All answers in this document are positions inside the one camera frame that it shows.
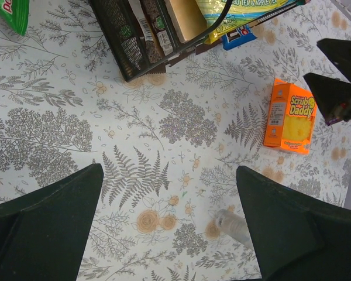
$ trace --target green snack bag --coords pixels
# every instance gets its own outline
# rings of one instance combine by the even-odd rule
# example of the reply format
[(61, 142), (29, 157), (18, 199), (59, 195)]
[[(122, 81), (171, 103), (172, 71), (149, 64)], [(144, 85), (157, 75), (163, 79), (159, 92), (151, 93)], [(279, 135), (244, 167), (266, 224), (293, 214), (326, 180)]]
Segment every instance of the green snack bag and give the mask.
[(0, 0), (0, 16), (20, 35), (25, 35), (29, 21), (29, 0)]

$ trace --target orange box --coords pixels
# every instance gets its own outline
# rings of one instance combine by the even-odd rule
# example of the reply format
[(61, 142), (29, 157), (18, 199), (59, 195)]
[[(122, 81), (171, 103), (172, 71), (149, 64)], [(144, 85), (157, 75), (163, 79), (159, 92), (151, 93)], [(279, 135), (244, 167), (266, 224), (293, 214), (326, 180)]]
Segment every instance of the orange box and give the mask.
[(308, 154), (316, 113), (311, 92), (275, 79), (264, 146)]

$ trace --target leaf pattern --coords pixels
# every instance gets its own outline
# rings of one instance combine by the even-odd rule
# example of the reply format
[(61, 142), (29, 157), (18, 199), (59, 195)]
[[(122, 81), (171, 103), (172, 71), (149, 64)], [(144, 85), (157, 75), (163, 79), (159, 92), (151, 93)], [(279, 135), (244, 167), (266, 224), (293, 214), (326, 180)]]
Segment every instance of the leaf pattern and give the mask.
[(262, 147), (275, 78), (302, 88), (309, 72), (345, 79), (316, 46), (351, 40), (331, 1), (260, 25), (234, 50), (219, 45), (130, 82), (87, 0), (42, 5), (24, 36), (0, 18), (0, 204), (101, 163), (78, 281), (260, 278), (254, 252), (214, 224), (221, 208), (244, 217), (240, 165), (344, 204), (351, 121), (326, 126), (318, 114), (308, 155)]

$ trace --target plastic bottle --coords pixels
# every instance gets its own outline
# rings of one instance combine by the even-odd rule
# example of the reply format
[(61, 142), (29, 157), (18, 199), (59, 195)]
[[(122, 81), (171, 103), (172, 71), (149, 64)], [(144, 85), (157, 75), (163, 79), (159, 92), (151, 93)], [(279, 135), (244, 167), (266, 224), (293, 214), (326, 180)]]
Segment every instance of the plastic bottle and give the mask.
[(244, 218), (229, 212), (219, 210), (216, 216), (216, 225), (224, 233), (254, 250), (247, 222)]

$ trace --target floral tablecloth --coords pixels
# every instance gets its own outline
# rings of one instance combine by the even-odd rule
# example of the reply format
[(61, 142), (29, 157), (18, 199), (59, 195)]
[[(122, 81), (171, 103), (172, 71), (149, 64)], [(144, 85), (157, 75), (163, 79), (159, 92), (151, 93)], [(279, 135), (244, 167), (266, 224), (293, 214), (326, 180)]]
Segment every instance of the floral tablecloth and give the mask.
[(221, 208), (243, 215), (239, 165), (343, 205), (351, 122), (327, 127), (318, 114), (308, 156), (261, 145), (275, 77), (304, 88), (310, 71), (344, 79), (315, 47), (351, 40), (328, 0), (256, 28), (257, 40), (231, 52), (216, 47), (131, 83), (87, 0), (30, 5), (24, 37), (0, 19), (0, 203), (101, 163), (78, 280), (259, 277), (254, 252), (213, 220)]

